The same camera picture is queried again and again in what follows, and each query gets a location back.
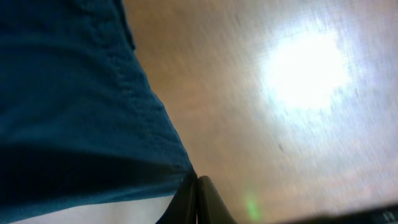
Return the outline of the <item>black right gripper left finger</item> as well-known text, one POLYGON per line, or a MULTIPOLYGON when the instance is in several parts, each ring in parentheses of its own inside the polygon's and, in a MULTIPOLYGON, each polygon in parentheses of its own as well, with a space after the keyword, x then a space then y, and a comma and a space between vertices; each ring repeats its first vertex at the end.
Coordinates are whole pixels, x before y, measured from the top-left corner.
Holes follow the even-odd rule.
POLYGON ((187 175, 156 224, 196 224, 197 175, 187 175))

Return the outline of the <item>navy blue shorts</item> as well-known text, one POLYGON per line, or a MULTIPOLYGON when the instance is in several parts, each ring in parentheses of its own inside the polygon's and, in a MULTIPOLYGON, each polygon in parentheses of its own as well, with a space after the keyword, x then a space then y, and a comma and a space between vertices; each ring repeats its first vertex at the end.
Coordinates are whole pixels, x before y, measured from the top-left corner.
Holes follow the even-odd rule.
POLYGON ((1 1, 1 222, 173 194, 193 167, 117 0, 1 1))

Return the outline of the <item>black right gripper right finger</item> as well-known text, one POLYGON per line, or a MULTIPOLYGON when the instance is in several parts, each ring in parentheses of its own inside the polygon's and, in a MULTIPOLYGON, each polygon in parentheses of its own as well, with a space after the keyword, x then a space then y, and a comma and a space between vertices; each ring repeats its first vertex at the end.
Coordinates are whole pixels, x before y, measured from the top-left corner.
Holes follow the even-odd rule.
POLYGON ((198 179, 198 223, 237 224, 208 176, 198 179))

